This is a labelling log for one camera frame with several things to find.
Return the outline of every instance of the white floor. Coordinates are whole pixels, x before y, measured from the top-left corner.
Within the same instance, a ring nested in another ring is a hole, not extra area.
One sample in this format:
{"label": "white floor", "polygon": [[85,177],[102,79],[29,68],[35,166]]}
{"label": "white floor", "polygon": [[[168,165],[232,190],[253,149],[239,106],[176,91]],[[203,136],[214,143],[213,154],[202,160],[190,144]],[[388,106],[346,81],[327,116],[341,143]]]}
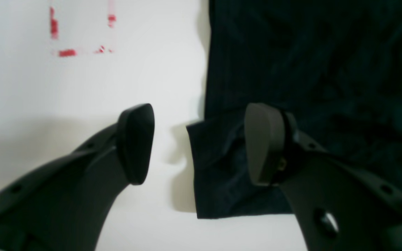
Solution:
{"label": "white floor", "polygon": [[292,215],[196,219],[185,125],[203,116],[207,4],[117,0],[115,52],[59,58],[48,1],[0,0],[0,189],[69,153],[122,110],[151,103],[147,180],[118,197],[97,250],[306,250]]}

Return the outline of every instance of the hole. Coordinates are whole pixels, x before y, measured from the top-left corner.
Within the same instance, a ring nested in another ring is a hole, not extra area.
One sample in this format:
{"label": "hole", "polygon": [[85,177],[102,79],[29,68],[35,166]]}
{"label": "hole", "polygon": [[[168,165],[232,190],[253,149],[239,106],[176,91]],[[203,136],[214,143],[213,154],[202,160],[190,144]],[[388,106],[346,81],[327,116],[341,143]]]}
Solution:
{"label": "hole", "polygon": [[333,214],[325,210],[316,210],[314,218],[317,226],[324,235],[330,238],[336,238],[338,236],[339,226]]}
{"label": "hole", "polygon": [[23,189],[23,187],[21,185],[16,185],[10,191],[12,193],[18,193],[19,191],[21,191],[21,189]]}
{"label": "hole", "polygon": [[386,194],[390,194],[390,195],[392,195],[394,192],[389,186],[386,186],[386,185],[382,185],[381,190],[384,191]]}

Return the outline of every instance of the white surface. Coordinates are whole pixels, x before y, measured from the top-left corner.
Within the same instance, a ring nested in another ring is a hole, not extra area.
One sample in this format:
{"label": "white surface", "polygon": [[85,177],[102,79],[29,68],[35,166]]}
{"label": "white surface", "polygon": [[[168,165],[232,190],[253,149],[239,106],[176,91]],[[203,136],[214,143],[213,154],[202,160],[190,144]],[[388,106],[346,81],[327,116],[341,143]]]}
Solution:
{"label": "white surface", "polygon": [[118,197],[99,251],[306,250],[294,216],[196,219],[185,125],[199,121],[207,0],[118,0],[115,54],[55,58],[48,2],[0,0],[0,189],[149,102],[156,128],[145,184]]}

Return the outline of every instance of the navy cloth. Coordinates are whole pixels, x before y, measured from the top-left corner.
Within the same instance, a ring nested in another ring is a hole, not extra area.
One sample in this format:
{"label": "navy cloth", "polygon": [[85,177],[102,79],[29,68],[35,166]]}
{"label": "navy cloth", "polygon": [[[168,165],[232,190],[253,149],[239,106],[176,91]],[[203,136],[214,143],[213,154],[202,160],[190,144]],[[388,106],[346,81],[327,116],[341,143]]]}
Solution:
{"label": "navy cloth", "polygon": [[199,218],[291,212],[278,188],[251,185],[250,102],[402,189],[402,0],[209,3],[205,118],[188,126]]}

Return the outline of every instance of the dark blue fabric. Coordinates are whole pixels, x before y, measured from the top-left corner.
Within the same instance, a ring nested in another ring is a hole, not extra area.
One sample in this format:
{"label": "dark blue fabric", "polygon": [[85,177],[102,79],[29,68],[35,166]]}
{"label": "dark blue fabric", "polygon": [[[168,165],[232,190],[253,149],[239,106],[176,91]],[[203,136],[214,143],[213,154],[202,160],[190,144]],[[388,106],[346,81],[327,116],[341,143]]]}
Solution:
{"label": "dark blue fabric", "polygon": [[247,175],[244,108],[292,112],[402,189],[402,0],[210,0],[205,121],[188,127],[199,218],[289,213]]}

